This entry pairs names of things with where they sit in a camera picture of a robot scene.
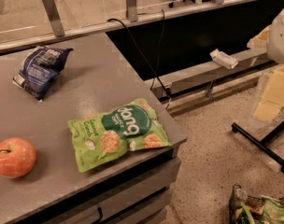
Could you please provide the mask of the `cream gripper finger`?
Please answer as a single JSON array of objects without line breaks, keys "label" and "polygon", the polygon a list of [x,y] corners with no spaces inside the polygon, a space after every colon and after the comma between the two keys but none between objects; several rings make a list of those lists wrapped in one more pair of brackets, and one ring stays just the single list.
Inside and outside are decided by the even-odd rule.
[{"label": "cream gripper finger", "polygon": [[267,76],[266,85],[258,102],[253,117],[262,122],[273,120],[284,106],[284,66]]}]

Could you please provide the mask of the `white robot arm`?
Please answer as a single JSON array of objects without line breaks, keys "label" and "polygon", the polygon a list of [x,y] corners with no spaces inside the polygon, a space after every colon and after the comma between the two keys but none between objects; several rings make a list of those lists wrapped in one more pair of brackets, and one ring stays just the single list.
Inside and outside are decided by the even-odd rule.
[{"label": "white robot arm", "polygon": [[253,117],[262,122],[273,120],[284,106],[284,8],[274,18],[269,28],[267,56],[280,64],[268,76]]}]

